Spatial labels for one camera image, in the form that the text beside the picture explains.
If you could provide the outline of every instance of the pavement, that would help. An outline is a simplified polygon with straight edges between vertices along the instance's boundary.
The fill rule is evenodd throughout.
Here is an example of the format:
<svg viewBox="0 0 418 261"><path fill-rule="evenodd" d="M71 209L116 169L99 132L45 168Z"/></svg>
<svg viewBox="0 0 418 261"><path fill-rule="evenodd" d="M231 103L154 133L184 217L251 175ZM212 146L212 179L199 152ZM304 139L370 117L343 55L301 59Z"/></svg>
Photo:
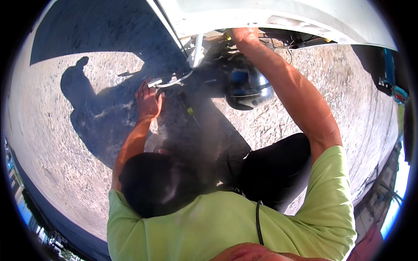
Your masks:
<svg viewBox="0 0 418 261"><path fill-rule="evenodd" d="M138 117L133 94L145 78L170 78L187 66L145 1L61 0L43 15L16 60L6 133L32 189L52 207L44 212L58 212L56 222L65 218L106 241L111 167ZM355 199L396 142L397 105L376 89L351 46L291 52L292 65L323 94L340 127ZM198 79L164 90L145 150L169 147L201 166L205 182L222 178L227 159L238 168L250 150L301 132L277 97L237 111L196 90ZM179 91L190 97L201 129L185 113ZM304 192L286 213L296 213L303 198Z"/></svg>

